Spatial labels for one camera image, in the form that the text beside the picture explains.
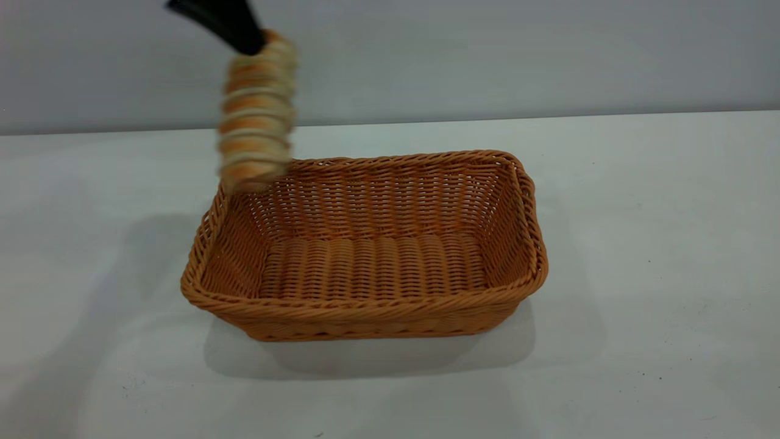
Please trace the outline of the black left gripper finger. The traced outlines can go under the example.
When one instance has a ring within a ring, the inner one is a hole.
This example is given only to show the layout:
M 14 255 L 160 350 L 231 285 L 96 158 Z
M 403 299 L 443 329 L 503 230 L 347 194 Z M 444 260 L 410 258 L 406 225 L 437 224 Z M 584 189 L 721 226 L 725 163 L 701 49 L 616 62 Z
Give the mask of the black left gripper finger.
M 248 1 L 167 1 L 165 8 L 208 30 L 240 55 L 257 55 L 268 38 Z

